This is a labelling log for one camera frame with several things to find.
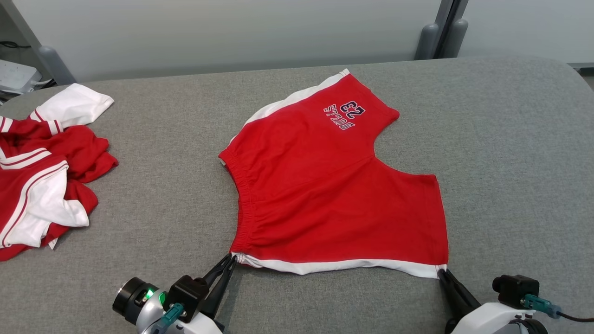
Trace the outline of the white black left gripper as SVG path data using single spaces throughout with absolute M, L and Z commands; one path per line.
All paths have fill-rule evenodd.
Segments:
M 181 277 L 169 290 L 134 277 L 117 292 L 112 308 L 138 334 L 222 334 L 226 327 L 216 314 L 236 261 L 227 254 L 203 278 Z

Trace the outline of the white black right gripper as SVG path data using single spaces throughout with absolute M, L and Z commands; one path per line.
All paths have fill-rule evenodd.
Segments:
M 547 334 L 547 328 L 533 318 L 532 309 L 515 309 L 501 303 L 481 303 L 449 269 L 438 273 L 452 321 L 446 334 Z

